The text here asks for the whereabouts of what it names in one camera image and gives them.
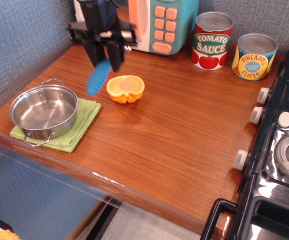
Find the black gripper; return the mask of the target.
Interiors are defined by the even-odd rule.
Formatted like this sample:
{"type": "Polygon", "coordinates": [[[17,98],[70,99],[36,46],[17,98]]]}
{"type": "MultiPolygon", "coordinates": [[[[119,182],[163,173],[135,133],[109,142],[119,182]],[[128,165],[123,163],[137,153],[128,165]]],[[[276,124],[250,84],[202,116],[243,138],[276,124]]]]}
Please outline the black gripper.
{"type": "MultiPolygon", "coordinates": [[[[124,45],[136,46],[136,25],[118,17],[117,7],[113,0],[79,0],[84,21],[71,21],[66,28],[80,31],[98,38],[100,34],[110,32],[106,43],[109,61],[114,72],[118,71],[124,61],[124,45]]],[[[94,67],[105,60],[104,45],[92,39],[83,39],[82,45],[94,67]]]]}

